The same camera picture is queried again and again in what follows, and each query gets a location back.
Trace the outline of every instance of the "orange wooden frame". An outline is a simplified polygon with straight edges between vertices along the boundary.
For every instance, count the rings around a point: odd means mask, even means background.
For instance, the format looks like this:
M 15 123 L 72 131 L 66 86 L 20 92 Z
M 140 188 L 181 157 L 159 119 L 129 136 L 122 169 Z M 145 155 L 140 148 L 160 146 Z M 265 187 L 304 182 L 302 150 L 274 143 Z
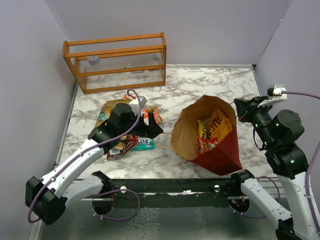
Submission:
M 108 50 L 99 50 L 99 51 L 85 51 L 85 52 L 75 52 L 75 53 L 69 52 L 70 46 L 112 43 L 112 42 L 142 40 L 142 39 L 152 39 L 152 38 L 161 38 L 162 44 L 119 48 L 119 49 L 108 49 Z M 153 54 L 153 53 L 161 54 L 162 64 L 150 65 L 150 66 L 139 66 L 139 67 L 127 67 L 127 68 L 119 68 L 119 69 L 111 69 L 111 70 L 99 70 L 99 71 L 91 71 L 91 72 L 80 71 L 80 61 L 87 60 L 87 56 L 98 55 L 100 59 L 104 59 L 104 58 L 114 58 L 114 57 Z M 155 33 L 155 34 L 136 35 L 136 36 L 92 39 L 92 40 L 84 40 L 84 41 L 64 41 L 63 48 L 62 48 L 62 56 L 67 66 L 69 67 L 70 71 L 72 72 L 73 76 L 75 77 L 81 90 L 85 94 L 113 91 L 113 90 L 122 90 L 122 89 L 128 89 L 128 88 L 160 86 L 160 85 L 166 84 L 167 42 L 166 42 L 165 34 L 163 32 Z M 134 71 L 142 71 L 142 70 L 144 71 L 145 70 L 161 70 L 162 81 L 87 89 L 88 76 L 134 72 Z

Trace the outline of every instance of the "yellow package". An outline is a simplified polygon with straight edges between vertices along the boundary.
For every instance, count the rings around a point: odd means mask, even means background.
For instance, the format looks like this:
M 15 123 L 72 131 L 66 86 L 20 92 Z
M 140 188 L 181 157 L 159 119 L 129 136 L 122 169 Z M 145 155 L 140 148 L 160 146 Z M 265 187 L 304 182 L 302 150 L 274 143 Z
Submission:
M 217 142 L 220 143 L 232 128 L 230 119 L 219 108 L 216 108 L 208 122 L 207 134 L 211 140 L 217 138 Z
M 204 122 L 198 120 L 199 126 L 198 126 L 198 131 L 199 131 L 199 137 L 202 139 L 207 139 L 207 127 Z

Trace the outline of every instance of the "red paper bag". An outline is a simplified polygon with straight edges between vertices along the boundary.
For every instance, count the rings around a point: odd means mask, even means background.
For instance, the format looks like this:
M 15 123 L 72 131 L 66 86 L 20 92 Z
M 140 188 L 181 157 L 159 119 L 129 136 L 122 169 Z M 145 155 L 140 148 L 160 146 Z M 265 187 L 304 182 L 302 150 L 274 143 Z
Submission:
M 233 129 L 215 148 L 198 156 L 198 120 L 206 122 L 216 108 L 230 119 Z M 172 131 L 171 146 L 179 157 L 220 176 L 242 169 L 235 111 L 216 96 L 204 95 L 181 111 Z

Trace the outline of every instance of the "pile of snacks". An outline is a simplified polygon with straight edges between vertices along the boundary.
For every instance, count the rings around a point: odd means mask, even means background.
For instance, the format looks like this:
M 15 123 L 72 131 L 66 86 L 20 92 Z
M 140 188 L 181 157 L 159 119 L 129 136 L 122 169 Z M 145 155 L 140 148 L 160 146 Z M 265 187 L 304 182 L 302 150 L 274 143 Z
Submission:
M 107 120 L 110 117 L 110 113 L 112 109 L 116 106 L 116 104 L 119 104 L 119 103 L 129 104 L 135 98 L 136 97 L 133 95 L 125 95 L 123 99 L 107 101 L 103 105 L 94 127 L 96 128 L 100 126 L 100 124 L 102 124 L 105 120 Z M 148 113 L 153 113 L 154 119 L 157 124 L 162 123 L 163 120 L 160 116 L 159 109 L 156 106 L 154 106 L 154 107 L 145 108 L 142 110 L 141 114 L 144 115 L 143 120 L 145 124 L 149 125 Z M 116 145 L 114 148 L 112 148 L 107 153 L 106 157 L 108 159 L 117 158 L 124 155 L 129 150 L 139 151 L 139 150 L 150 150 L 154 148 L 155 148 L 155 144 L 152 139 L 129 134 L 121 137 L 119 144 Z
M 230 119 L 219 108 L 205 122 L 198 120 L 198 156 L 215 148 L 233 129 Z

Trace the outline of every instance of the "white marble countertop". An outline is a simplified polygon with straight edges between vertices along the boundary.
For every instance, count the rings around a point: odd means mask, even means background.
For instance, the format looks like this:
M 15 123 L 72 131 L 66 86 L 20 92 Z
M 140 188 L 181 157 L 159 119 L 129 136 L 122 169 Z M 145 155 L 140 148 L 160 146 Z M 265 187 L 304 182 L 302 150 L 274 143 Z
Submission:
M 146 106 L 158 106 L 165 132 L 171 132 L 181 110 L 202 95 L 217 96 L 231 103 L 234 98 L 259 96 L 251 68 L 167 68 L 166 85 L 139 88 L 137 92 L 147 99 Z M 83 94 L 77 90 L 59 163 L 63 163 L 87 138 L 95 126 L 103 104 L 121 99 L 125 90 Z M 237 123 L 239 152 L 242 167 L 256 177 L 273 176 L 263 152 L 253 141 L 250 124 Z M 169 134 L 161 134 L 158 144 L 170 146 Z M 118 159 L 103 156 L 90 165 L 80 176 L 86 178 L 102 171 L 110 178 L 216 178 L 218 175 L 178 157 L 172 149 L 156 147 L 153 150 L 129 151 Z

